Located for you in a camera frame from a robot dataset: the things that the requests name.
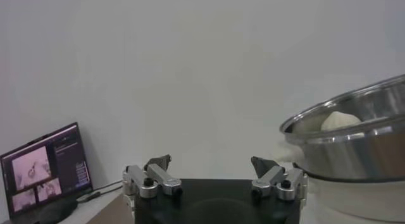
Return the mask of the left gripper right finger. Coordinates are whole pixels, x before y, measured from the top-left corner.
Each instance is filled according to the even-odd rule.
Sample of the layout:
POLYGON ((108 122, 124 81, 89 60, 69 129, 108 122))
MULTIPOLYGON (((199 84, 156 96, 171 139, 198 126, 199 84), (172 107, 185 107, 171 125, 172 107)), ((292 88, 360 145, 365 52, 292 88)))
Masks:
POLYGON ((251 182, 252 198, 260 202, 275 193, 282 201, 298 199, 306 202, 308 193, 308 175, 301 169, 286 170, 277 162, 253 156, 251 163, 258 176, 251 182))

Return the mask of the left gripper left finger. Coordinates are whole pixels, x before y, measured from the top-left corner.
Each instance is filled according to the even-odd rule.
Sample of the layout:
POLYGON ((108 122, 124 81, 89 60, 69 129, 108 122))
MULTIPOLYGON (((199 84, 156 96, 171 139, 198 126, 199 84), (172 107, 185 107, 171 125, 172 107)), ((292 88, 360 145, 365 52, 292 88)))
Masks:
POLYGON ((161 189, 164 195, 178 197, 183 193, 182 181, 172 177, 168 172, 171 162, 169 154, 151 158, 143 167, 126 166, 122 175, 122 190, 126 196, 139 196, 152 199, 161 189))

